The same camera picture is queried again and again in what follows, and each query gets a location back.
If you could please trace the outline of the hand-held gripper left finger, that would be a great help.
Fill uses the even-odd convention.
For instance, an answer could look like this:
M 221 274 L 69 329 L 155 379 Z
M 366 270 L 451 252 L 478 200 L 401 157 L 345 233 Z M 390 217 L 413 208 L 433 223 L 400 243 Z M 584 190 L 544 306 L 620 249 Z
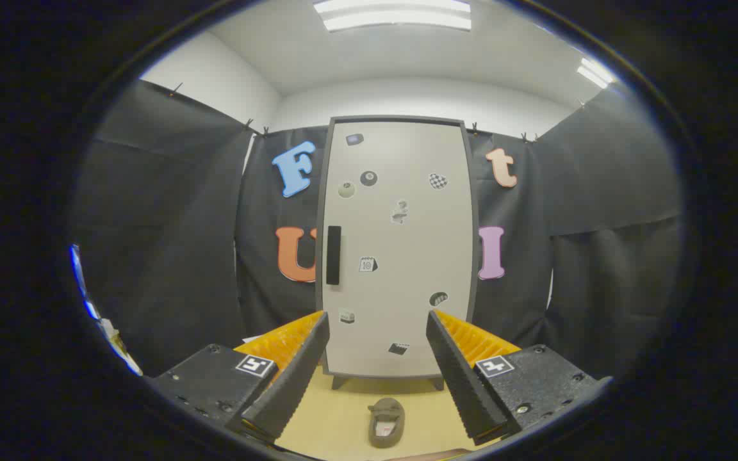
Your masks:
M 149 383 L 200 420 L 271 444 L 295 414 L 329 339 L 328 315 L 317 311 L 235 348 L 205 345 Z

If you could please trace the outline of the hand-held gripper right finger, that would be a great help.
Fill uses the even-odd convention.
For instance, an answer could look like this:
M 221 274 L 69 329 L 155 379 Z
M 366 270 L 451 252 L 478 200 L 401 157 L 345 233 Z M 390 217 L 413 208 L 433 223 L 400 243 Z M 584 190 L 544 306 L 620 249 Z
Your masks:
M 427 317 L 427 340 L 475 444 L 515 441 L 577 416 L 613 383 L 548 345 L 520 348 L 437 309 Z

